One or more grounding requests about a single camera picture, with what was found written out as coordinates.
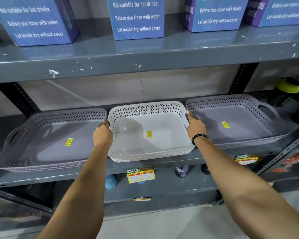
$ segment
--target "blue box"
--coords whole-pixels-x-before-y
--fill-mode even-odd
[[[107,0],[115,40],[164,37],[165,0]]]
[[[238,29],[248,0],[185,0],[184,26],[191,32]]]
[[[0,20],[18,46],[70,44],[79,35],[69,0],[0,0]]]
[[[249,0],[243,22],[257,27],[299,24],[299,0]]]

